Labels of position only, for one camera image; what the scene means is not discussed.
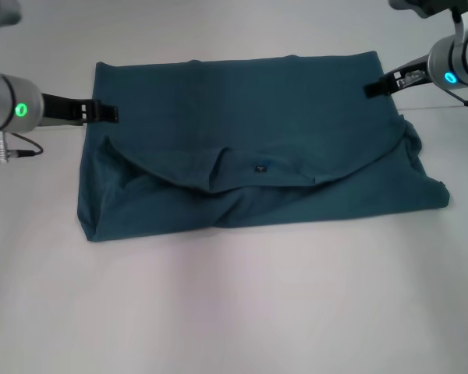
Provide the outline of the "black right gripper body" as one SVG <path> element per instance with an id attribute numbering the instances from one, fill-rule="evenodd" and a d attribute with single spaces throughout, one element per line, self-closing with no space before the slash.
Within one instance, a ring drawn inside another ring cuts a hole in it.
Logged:
<path id="1" fill-rule="evenodd" d="M 407 88 L 432 83 L 427 60 L 428 58 L 418 58 L 392 70 L 389 73 L 389 92 L 397 93 Z"/>

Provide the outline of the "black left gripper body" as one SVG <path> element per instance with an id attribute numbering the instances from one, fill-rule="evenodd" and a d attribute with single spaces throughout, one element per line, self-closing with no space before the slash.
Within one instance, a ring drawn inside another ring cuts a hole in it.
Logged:
<path id="1" fill-rule="evenodd" d="M 98 100 L 77 100 L 67 97 L 42 94 L 44 115 L 42 127 L 57 125 L 82 126 L 97 118 Z"/>

